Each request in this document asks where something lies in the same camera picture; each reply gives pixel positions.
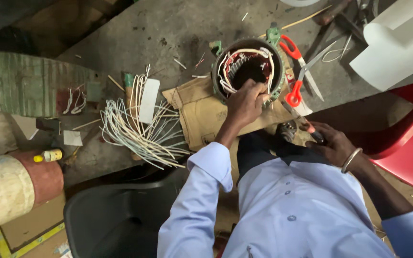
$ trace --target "workbench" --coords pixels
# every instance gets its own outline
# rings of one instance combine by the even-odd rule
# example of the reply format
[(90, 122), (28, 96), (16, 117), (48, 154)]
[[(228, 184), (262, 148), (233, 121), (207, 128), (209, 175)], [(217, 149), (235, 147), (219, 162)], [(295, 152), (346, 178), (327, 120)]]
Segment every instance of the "workbench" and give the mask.
[[(327, 0), (321, 0), (311, 6), (293, 8), (278, 0), (142, 0), (61, 54), (58, 60), (110, 74), (121, 85), (122, 72), (141, 74), (150, 64), (150, 78), (161, 81), (162, 92), (191, 80), (192, 75), (211, 70), (215, 57), (210, 53), (209, 42), (221, 40), (226, 47), (239, 38), (257, 37), (265, 33), (271, 22), (281, 27), (315, 13), (326, 4)], [(284, 30), (284, 34), (295, 41), (304, 55), (319, 29), (313, 20), (308, 20)], [(333, 36), (341, 33), (343, 31), (336, 28)], [(346, 38), (347, 35), (341, 37), (332, 50), (341, 49)], [(349, 47), (340, 62), (319, 62), (310, 70), (324, 97), (322, 102), (302, 87), (303, 98), (314, 112), (379, 93), (349, 67), (348, 63), (362, 51), (355, 47), (353, 40)], [(204, 62), (195, 70), (203, 53)], [(185, 64), (187, 70), (175, 63), (175, 58)], [(394, 88), (410, 83), (413, 75)], [(106, 98), (125, 97), (110, 80), (107, 89), (110, 93)], [(72, 124), (66, 126), (78, 126), (93, 119), (81, 120), (72, 120)], [(100, 136), (90, 142), (72, 170), (65, 174), (66, 186), (141, 163), (130, 158), (128, 149), (101, 143)]]

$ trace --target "man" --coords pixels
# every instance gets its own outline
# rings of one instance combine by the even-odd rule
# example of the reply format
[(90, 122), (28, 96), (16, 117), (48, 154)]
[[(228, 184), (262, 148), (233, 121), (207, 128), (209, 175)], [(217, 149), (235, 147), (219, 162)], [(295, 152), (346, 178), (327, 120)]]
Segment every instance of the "man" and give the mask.
[[(190, 157), (190, 175), (159, 230), (158, 257), (213, 256), (219, 186), (226, 192), (232, 189), (228, 149), (238, 132), (261, 114), (269, 98), (266, 90), (264, 84), (248, 80), (229, 98), (228, 115), (215, 142)], [(326, 146), (280, 143), (272, 147), (279, 157), (270, 154), (257, 134), (240, 139), (240, 220), (223, 257), (394, 257), (374, 233), (358, 180), (396, 254), (413, 258), (413, 206), (345, 134), (326, 124), (313, 125), (326, 138)]]

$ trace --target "metal bangle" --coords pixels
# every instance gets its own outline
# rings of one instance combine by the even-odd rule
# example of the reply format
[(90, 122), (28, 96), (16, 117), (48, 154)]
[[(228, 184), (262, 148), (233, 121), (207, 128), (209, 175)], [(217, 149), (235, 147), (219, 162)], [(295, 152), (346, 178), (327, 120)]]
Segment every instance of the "metal bangle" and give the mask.
[(345, 161), (344, 165), (342, 166), (342, 173), (347, 173), (347, 167), (350, 164), (350, 162), (352, 162), (353, 158), (360, 152), (363, 152), (362, 148), (357, 148), (347, 159), (347, 161)]

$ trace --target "red scissors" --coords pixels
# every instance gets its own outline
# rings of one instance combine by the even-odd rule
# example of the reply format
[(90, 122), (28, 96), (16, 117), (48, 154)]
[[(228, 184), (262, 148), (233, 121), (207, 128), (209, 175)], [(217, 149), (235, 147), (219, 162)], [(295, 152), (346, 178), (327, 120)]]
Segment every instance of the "red scissors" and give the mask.
[(322, 56), (324, 56), (324, 54), (332, 47), (332, 45), (334, 45), (335, 42), (330, 44), (327, 48), (325, 48), (317, 56), (315, 56), (310, 62), (308, 62), (308, 64), (306, 64), (305, 60), (302, 58), (301, 52), (299, 51), (297, 46), (294, 44), (294, 42), (285, 35), (281, 35), (281, 38), (288, 41), (294, 50), (290, 50), (289, 47), (286, 44), (284, 44), (282, 41), (280, 41), (280, 46), (284, 49), (284, 51), (289, 56), (291, 56), (294, 59), (297, 59), (297, 61), (299, 61), (299, 64), (301, 65), (301, 72), (299, 73), (299, 77), (297, 78), (297, 81), (295, 82), (292, 91), (290, 93), (288, 93), (285, 97), (286, 102), (293, 108), (297, 107), (302, 102), (301, 86), (302, 86), (302, 80), (304, 79), (304, 76), (306, 74), (307, 74), (307, 79), (308, 79), (309, 84), (315, 90), (317, 95), (321, 99), (323, 99), (323, 97), (319, 93), (318, 87), (316, 86), (315, 82), (313, 81), (313, 77), (312, 77), (312, 74), (310, 73), (309, 69)]

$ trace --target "black plastic chair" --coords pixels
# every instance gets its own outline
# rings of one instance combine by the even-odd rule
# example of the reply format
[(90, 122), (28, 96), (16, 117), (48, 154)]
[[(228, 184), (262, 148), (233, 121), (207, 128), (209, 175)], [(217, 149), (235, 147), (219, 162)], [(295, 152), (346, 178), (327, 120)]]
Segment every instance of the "black plastic chair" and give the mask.
[(73, 257), (156, 257), (159, 228), (188, 174), (178, 168), (156, 182), (102, 185), (74, 195), (63, 211)]

